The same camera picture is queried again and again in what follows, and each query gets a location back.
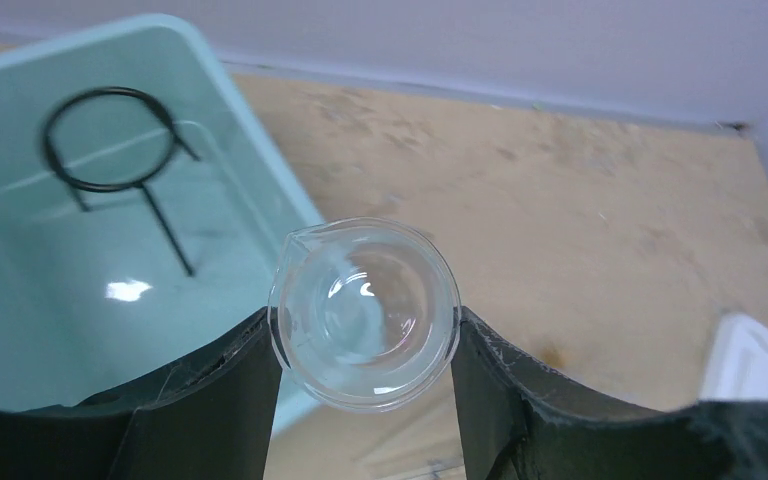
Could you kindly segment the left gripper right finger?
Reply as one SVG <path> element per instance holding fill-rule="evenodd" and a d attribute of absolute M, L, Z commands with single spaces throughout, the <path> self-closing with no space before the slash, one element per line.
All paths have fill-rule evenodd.
<path fill-rule="evenodd" d="M 470 479 L 768 479 L 768 402 L 660 412 L 591 389 L 469 309 L 451 363 Z"/>

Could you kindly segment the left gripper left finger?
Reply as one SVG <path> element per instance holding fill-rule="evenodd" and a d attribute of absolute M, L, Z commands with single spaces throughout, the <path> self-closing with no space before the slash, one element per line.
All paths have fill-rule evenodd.
<path fill-rule="evenodd" d="M 0 411 L 0 479 L 259 479 L 281 369 L 262 308 L 79 404 Z"/>

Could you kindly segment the small clear glass beaker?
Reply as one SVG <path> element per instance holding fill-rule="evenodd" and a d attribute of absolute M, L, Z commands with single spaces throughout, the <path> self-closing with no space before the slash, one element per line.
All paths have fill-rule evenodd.
<path fill-rule="evenodd" d="M 400 408 L 444 373 L 462 301 L 431 239 L 395 220 L 354 217 L 290 232 L 267 321 L 283 372 L 344 411 Z"/>

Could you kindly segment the teal plastic bin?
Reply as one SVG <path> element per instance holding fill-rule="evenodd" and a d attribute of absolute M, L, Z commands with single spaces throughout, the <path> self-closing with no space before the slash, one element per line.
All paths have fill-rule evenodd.
<path fill-rule="evenodd" d="M 0 53 L 0 410 L 75 405 L 212 342 L 321 219 L 185 21 Z"/>

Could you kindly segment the white plastic bin lid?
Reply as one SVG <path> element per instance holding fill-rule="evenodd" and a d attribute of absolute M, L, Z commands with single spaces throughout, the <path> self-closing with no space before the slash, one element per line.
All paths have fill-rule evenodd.
<path fill-rule="evenodd" d="M 768 401 L 768 328 L 745 313 L 721 317 L 701 382 L 701 400 Z"/>

